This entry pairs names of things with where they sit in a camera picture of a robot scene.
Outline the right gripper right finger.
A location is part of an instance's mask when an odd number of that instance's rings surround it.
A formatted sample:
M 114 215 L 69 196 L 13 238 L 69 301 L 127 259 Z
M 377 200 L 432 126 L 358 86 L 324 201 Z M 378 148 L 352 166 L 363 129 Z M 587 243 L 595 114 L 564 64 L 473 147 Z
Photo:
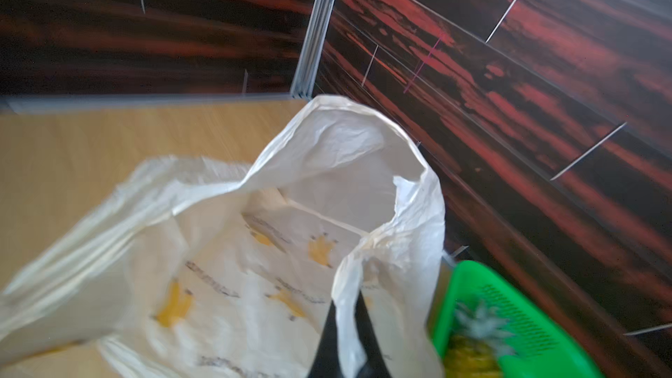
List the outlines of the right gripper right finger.
M 355 321 L 360 343 L 365 352 L 366 360 L 357 374 L 357 378 L 390 378 L 383 359 L 383 353 L 378 345 L 374 327 L 369 318 L 369 312 L 362 293 L 359 294 L 355 306 Z

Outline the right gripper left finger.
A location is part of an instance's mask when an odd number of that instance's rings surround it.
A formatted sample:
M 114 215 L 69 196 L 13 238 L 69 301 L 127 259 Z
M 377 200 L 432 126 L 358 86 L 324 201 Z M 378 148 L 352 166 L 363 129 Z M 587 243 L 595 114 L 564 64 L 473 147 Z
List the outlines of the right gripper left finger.
M 320 344 L 307 378 L 343 378 L 338 355 L 336 307 L 330 305 Z

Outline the yellow pineapple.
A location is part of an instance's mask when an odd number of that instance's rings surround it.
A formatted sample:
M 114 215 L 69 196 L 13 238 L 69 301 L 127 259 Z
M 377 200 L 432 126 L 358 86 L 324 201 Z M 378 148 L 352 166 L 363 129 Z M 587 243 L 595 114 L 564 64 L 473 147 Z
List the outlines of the yellow pineapple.
M 444 356 L 446 377 L 503 377 L 500 358 L 516 356 L 516 350 L 507 343 L 515 335 L 507 329 L 509 322 L 499 315 L 496 306 L 488 306 L 484 300 L 474 309 L 458 302 Z

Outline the white plastic bag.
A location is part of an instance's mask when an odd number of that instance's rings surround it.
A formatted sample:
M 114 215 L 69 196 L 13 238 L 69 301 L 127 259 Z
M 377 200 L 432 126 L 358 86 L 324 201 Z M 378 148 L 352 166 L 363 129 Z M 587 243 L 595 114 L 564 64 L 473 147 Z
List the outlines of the white plastic bag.
M 57 350 L 124 377 L 306 377 L 328 318 L 334 370 L 369 360 L 362 303 L 394 377 L 439 377 L 425 323 L 445 203 L 414 141 L 318 96 L 254 164 L 157 157 L 1 293 L 1 362 Z

